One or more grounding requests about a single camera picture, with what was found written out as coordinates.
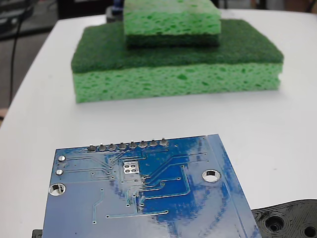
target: dark green scouring pad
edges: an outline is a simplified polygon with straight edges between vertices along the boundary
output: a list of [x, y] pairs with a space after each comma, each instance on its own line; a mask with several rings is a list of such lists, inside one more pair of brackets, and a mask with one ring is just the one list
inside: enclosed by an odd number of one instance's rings
[[220, 11], [210, 0], [125, 0], [129, 47], [214, 46]]
[[283, 54], [243, 20], [222, 20], [220, 46], [128, 50], [122, 23], [88, 27], [72, 61], [77, 102], [276, 90]]

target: stacked sponges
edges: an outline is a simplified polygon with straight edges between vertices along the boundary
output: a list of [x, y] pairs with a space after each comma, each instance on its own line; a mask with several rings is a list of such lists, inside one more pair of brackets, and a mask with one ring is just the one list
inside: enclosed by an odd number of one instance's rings
[[[163, 11], [169, 2], [174, 7]], [[176, 2], [184, 5], [176, 8]], [[76, 101], [276, 90], [283, 55], [275, 45], [243, 20], [220, 21], [211, 1], [195, 1], [191, 7], [197, 11], [184, 7], [190, 2], [126, 0], [124, 24], [85, 29], [72, 61]], [[200, 15], [205, 6], [210, 18]], [[193, 12], [196, 21], [185, 17]], [[187, 21], [187, 28], [176, 24], [172, 31], [173, 23], [165, 21], [172, 18]], [[213, 27], [197, 30], [199, 20], [206, 19]], [[220, 24], [220, 45], [210, 46], [219, 42]], [[201, 39], [199, 46], [195, 39]]]

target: small green sponge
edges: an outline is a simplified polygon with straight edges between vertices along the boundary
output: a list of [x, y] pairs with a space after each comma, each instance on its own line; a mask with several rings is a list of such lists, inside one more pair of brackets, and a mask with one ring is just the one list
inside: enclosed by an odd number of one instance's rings
[[210, 0], [125, 0], [130, 47], [219, 44], [220, 11]]
[[276, 90], [283, 54], [243, 20], [222, 20], [217, 48], [127, 50], [122, 23], [85, 29], [72, 61], [77, 102]]

